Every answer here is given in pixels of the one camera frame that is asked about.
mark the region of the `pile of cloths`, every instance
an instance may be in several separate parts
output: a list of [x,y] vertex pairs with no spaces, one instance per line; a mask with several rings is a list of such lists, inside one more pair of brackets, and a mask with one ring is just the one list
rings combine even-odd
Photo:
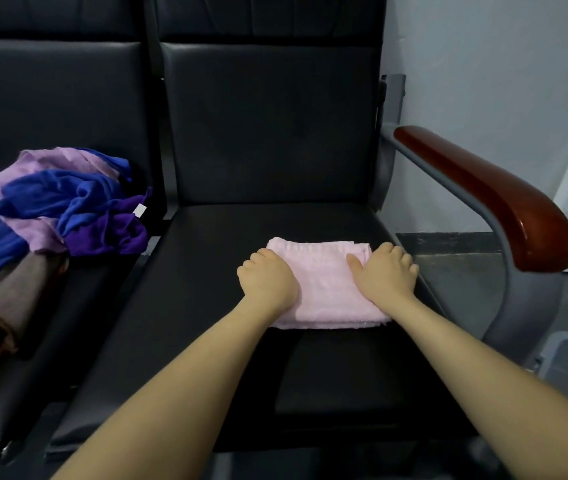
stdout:
[[25,150],[0,172],[0,359],[16,352],[69,255],[144,252],[136,209],[151,189],[127,196],[131,180],[127,160],[87,148]]
[[366,264],[370,244],[353,241],[291,242],[274,237],[266,245],[288,263],[299,282],[295,305],[276,328],[368,328],[390,320],[355,284],[346,255]]

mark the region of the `chair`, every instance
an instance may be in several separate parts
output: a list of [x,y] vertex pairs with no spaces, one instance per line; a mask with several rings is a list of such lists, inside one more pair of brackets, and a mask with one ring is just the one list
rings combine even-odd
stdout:
[[[0,0],[0,170],[26,148],[95,148],[132,163],[139,186],[154,187],[148,211],[161,218],[157,135],[146,117],[150,71],[134,13],[129,0]],[[80,380],[135,261],[72,259],[40,343],[0,366],[0,452],[23,437],[56,388]]]
[[[495,229],[509,284],[485,340],[521,362],[556,310],[568,222],[541,192],[442,138],[382,129],[386,89],[403,92],[401,77],[378,80],[385,0],[145,6],[156,10],[147,20],[162,49],[181,207],[53,436],[51,458],[77,448],[237,303],[235,269],[271,237],[396,242],[375,215],[395,149]],[[416,295],[441,312],[424,282]],[[397,324],[269,329],[216,450],[473,434]]]

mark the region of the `gray wall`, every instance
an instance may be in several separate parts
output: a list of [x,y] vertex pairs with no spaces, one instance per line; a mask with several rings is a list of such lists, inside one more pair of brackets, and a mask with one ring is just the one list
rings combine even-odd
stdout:
[[[397,72],[402,124],[554,195],[568,165],[568,0],[388,0],[382,73]],[[488,230],[400,155],[380,215],[396,232]]]

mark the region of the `wooden armrest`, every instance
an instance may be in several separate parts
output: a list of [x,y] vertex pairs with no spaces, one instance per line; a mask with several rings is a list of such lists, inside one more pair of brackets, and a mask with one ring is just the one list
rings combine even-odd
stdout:
[[394,138],[495,215],[520,271],[568,267],[568,219],[543,192],[426,128],[396,128]]

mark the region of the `white label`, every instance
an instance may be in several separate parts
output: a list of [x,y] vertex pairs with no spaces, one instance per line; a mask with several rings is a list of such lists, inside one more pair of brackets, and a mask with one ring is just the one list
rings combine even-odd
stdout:
[[144,214],[144,210],[146,210],[146,206],[138,203],[133,214],[135,214],[135,217],[140,218]]

